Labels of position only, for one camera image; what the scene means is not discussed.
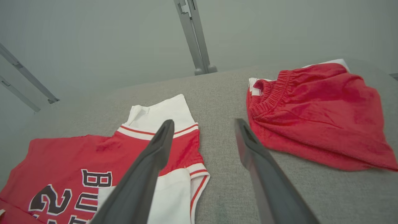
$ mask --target clothing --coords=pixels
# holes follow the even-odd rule
[[[112,137],[32,140],[0,193],[1,223],[87,223],[167,119],[173,119],[175,134],[148,223],[194,223],[210,176],[198,152],[198,124],[181,94],[150,107],[133,106]]]
[[[256,80],[246,101],[253,132],[267,148],[333,168],[398,171],[379,94],[339,62]]]

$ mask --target red stripe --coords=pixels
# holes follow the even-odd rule
[[[186,129],[184,129],[184,130],[182,130],[182,131],[176,132],[176,133],[174,133],[174,134],[178,134],[178,133],[184,132],[184,131],[186,131],[186,130],[188,130],[188,129],[190,129],[190,128],[193,128],[193,127],[195,127],[195,126],[198,126],[198,124],[194,124],[194,125],[192,125],[191,127],[186,128]]]
[[[195,127],[195,126],[198,126],[198,124],[194,124],[194,125],[192,125],[191,127],[186,128],[186,129],[184,129],[184,130],[182,130],[182,131],[179,131],[179,132],[175,132],[174,134],[178,134],[178,133],[184,132],[184,131],[186,131],[186,130],[188,130],[188,129],[190,129],[190,128],[193,128],[193,127]],[[134,130],[134,129],[131,129],[131,128],[127,128],[127,127],[125,127],[125,126],[120,126],[120,127],[121,127],[121,128],[124,128],[124,129],[126,129],[126,130],[129,130],[129,131],[132,131],[132,132],[137,132],[137,133],[147,134],[147,135],[152,135],[152,136],[155,135],[154,133],[142,132],[142,131]]]
[[[202,182],[200,183],[198,189],[197,189],[196,192],[195,192],[195,195],[193,196],[193,198],[192,198],[192,200],[191,200],[191,210],[190,210],[190,213],[191,213],[191,214],[192,214],[193,202],[195,201],[195,198],[196,198],[196,196],[198,195],[199,190],[202,188],[203,184],[205,183],[206,178],[207,178],[207,176],[205,176],[205,177],[203,178]]]
[[[126,129],[126,130],[129,130],[129,131],[132,131],[132,132],[138,132],[138,133],[147,134],[147,135],[152,135],[152,136],[155,135],[154,133],[137,131],[137,130],[133,130],[133,129],[127,128],[127,127],[125,127],[125,126],[120,126],[120,127],[121,127],[121,128],[124,128],[124,129]]]
[[[200,169],[200,170],[197,170],[197,171],[194,171],[194,172],[190,173],[189,175],[192,176],[192,175],[194,175],[196,173],[201,173],[201,172],[207,172],[207,170],[206,169]]]

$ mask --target folded red shorts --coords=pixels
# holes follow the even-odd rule
[[[267,148],[327,166],[398,171],[378,92],[337,63],[281,71],[247,94],[249,123]]]

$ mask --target gray fabric surface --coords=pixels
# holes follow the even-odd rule
[[[379,91],[386,138],[398,155],[398,82],[361,61],[346,62],[351,72],[362,75],[369,86]],[[131,105],[149,106],[182,93],[199,123],[200,152],[211,174],[198,202],[196,223],[259,223],[250,176],[238,157],[233,119],[247,120],[248,79],[276,79],[282,69],[294,68],[264,71],[254,67],[132,86],[82,96],[77,102],[60,101],[41,110],[26,128],[2,144],[0,187],[5,185],[10,170],[26,156],[30,140],[111,136],[126,121]],[[285,153],[272,155],[321,223],[398,223],[398,173],[343,172]]]

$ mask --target red fabric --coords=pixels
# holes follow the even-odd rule
[[[82,210],[77,203],[79,196],[86,193],[96,197],[99,187],[84,185],[84,170],[90,173],[111,172],[109,184],[116,186],[148,143],[148,140],[129,137],[120,132],[112,137],[88,135],[32,140],[26,158],[11,171],[7,185],[0,193],[0,209],[6,210],[0,223],[54,224],[54,220],[57,223],[73,223],[73,219],[78,220],[75,223],[86,222],[93,217],[97,201],[82,200],[81,203],[95,208],[92,211]],[[160,175],[203,163],[198,149],[199,130],[174,138],[169,162]],[[99,179],[104,183],[109,181],[107,178]],[[86,180],[95,182],[96,178],[88,177]],[[35,196],[43,189],[51,190],[51,187],[57,193],[56,201],[42,196],[41,201],[46,203],[42,211],[32,210],[31,203]],[[53,208],[62,208],[62,205],[66,207],[51,214],[51,204]]]
[[[250,126],[267,148],[347,171],[398,171],[378,92],[340,64],[281,71],[247,92]]]

